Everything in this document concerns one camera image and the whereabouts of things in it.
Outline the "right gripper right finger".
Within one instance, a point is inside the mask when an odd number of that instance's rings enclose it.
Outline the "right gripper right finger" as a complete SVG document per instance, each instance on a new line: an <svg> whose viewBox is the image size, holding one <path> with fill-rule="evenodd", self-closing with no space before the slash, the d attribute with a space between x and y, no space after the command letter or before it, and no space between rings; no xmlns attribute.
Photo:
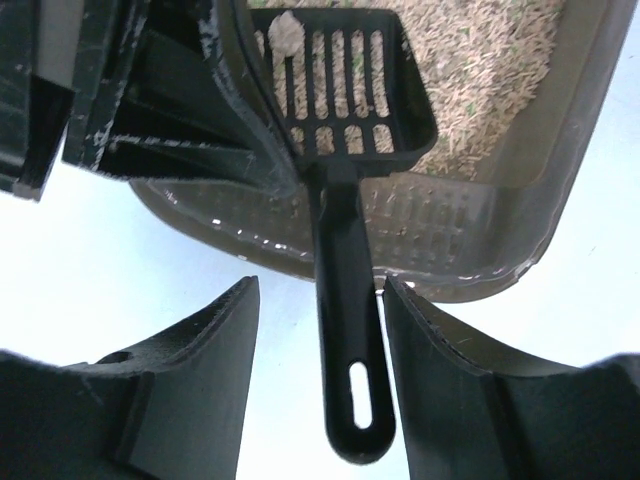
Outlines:
<svg viewBox="0 0 640 480"><path fill-rule="evenodd" d="M639 358L546 360L388 279L384 294L414 479L635 479Z"/></svg>

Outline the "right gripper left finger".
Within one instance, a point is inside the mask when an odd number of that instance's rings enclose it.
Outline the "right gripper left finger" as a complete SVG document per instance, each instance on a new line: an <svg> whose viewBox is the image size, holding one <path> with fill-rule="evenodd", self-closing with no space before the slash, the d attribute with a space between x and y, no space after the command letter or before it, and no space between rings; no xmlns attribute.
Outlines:
<svg viewBox="0 0 640 480"><path fill-rule="evenodd" d="M259 283L100 361L1 354L5 479L232 479L259 322Z"/></svg>

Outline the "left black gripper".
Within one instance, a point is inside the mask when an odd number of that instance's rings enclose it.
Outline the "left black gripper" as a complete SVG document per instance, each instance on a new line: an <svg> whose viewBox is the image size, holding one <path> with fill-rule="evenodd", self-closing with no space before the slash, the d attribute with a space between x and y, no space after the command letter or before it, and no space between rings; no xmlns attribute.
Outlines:
<svg viewBox="0 0 640 480"><path fill-rule="evenodd" d="M296 152L247 4L2 2L2 191L40 199L57 158L292 194Z"/></svg>

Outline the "small pale litter clump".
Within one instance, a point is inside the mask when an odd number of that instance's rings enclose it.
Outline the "small pale litter clump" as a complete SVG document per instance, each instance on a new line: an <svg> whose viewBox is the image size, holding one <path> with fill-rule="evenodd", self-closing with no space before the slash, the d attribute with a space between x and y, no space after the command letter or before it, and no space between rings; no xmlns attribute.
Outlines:
<svg viewBox="0 0 640 480"><path fill-rule="evenodd" d="M271 22L268 38L274 52L283 57L294 57L303 48L305 32L293 12L286 10Z"/></svg>

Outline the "brown litter box tray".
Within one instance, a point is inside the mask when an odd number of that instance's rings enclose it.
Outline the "brown litter box tray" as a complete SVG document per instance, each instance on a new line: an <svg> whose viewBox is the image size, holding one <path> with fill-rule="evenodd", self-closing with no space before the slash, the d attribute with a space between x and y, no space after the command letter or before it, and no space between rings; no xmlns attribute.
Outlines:
<svg viewBox="0 0 640 480"><path fill-rule="evenodd" d="M636 5L570 1L536 98L483 163L478 181L414 172L361 185L374 273L435 302L515 284L545 253L598 120ZM273 199L224 184L136 182L167 225L250 262L313 277L307 196Z"/></svg>

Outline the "black litter scoop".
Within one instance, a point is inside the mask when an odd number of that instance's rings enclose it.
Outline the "black litter scoop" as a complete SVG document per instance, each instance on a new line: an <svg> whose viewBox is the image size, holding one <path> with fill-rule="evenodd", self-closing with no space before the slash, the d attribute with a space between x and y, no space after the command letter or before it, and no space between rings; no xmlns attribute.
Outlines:
<svg viewBox="0 0 640 480"><path fill-rule="evenodd" d="M366 233L360 182L411 169L437 139L437 126L409 39L398 15L366 8L301 8L305 90L315 94L313 41L330 49L335 34L350 47L363 37L363 85L373 100L372 39L381 39L388 105L339 116L328 93L327 113L314 103L305 118L285 124L302 133L299 160L308 192L317 293L325 430L334 451L355 464L379 460L396 423Z"/></svg>

